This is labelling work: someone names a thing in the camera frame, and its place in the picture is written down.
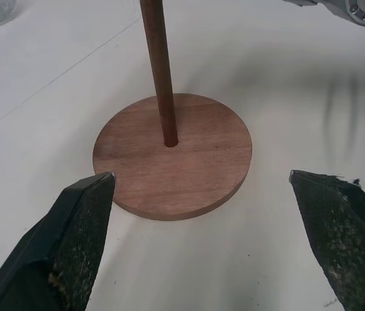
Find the metal robot part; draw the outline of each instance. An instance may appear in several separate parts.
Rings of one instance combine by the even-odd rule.
[[[323,4],[334,15],[365,27],[365,0],[284,0],[298,6]]]

